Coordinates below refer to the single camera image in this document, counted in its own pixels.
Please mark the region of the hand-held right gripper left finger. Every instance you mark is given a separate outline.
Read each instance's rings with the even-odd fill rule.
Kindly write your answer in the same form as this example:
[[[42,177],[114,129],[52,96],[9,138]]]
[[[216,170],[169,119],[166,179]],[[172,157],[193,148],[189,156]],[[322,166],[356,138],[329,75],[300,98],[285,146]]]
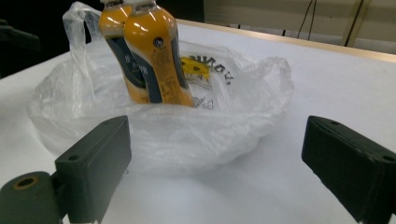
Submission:
[[[132,158],[129,120],[101,122],[55,161],[62,212],[73,223],[100,223]]]

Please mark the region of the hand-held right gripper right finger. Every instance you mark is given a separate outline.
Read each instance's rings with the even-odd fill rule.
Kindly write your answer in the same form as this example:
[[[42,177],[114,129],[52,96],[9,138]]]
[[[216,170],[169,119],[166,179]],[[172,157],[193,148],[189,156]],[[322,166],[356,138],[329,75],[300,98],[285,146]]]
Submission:
[[[340,122],[307,119],[303,162],[362,224],[396,215],[396,153]]]

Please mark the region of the clear plastic bag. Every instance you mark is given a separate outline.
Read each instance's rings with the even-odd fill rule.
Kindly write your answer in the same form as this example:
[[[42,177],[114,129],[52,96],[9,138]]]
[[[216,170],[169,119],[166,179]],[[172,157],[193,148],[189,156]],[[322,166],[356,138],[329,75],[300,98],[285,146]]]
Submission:
[[[100,34],[100,15],[80,2],[64,13],[71,57],[29,100],[28,116],[52,154],[61,155],[100,122],[125,115],[133,172],[190,175],[254,150],[285,117],[293,94],[285,59],[255,60],[229,47],[186,40],[179,42],[181,55],[209,68],[208,77],[187,77],[194,105],[134,103]]]

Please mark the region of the orange drink bottle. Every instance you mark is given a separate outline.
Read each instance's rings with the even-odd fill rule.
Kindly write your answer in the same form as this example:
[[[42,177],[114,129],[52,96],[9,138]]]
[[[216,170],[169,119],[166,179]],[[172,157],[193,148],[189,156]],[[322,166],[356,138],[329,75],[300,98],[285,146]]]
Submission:
[[[147,104],[149,95],[146,81],[124,39],[124,25],[133,9],[125,0],[100,2],[104,9],[99,19],[99,28],[120,65],[130,97],[136,103]]]
[[[193,106],[179,59],[176,19],[156,0],[125,0],[132,7],[124,38],[146,81],[153,104]]]

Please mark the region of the white table cover sheet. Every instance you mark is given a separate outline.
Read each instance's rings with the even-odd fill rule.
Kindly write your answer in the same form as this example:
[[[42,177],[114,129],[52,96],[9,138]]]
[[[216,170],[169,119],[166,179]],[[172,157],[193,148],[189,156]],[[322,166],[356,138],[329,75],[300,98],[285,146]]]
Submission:
[[[251,153],[183,177],[126,175],[103,224],[356,224],[302,162],[306,120],[339,121],[396,151],[396,55],[182,21],[181,38],[292,71],[290,111]]]

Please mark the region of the black curtain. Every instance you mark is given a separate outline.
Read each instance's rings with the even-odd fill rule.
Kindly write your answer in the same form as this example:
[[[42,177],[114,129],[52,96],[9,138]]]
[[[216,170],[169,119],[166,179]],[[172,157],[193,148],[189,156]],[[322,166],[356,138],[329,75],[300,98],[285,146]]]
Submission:
[[[102,11],[100,0],[0,0],[0,78],[42,63],[69,51],[63,14],[79,1]],[[32,35],[32,49],[5,39],[2,29],[8,25],[19,34]]]

